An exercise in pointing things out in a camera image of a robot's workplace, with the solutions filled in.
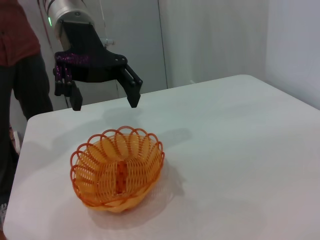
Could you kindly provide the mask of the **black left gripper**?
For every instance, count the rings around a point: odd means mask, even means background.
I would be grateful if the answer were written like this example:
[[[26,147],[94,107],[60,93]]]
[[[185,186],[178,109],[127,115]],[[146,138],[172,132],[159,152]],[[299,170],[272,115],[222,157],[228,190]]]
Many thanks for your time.
[[[130,106],[138,106],[143,81],[124,56],[104,47],[92,24],[62,21],[58,36],[63,51],[54,54],[56,96],[69,98],[72,109],[80,111],[83,97],[75,81],[102,83],[117,80]]]

